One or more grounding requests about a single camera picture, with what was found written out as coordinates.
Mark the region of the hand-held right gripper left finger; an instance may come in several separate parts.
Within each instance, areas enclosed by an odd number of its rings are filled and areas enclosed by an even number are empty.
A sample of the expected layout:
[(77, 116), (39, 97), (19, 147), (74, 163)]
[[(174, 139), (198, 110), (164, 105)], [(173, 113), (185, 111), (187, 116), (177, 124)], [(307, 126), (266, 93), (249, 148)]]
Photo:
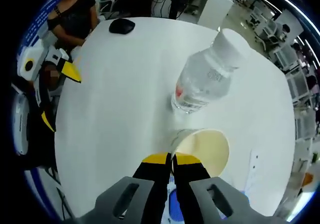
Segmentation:
[(123, 177), (100, 194), (94, 208), (76, 223), (161, 223), (170, 179), (171, 154), (152, 154), (132, 177)]

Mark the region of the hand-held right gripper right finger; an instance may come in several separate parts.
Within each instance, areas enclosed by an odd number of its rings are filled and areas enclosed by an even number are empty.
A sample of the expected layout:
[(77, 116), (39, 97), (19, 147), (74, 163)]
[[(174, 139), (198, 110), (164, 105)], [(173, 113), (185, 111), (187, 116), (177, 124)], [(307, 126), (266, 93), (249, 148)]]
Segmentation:
[(210, 177), (199, 159), (176, 153), (173, 174), (185, 223), (277, 223), (251, 208), (248, 197), (219, 177)]

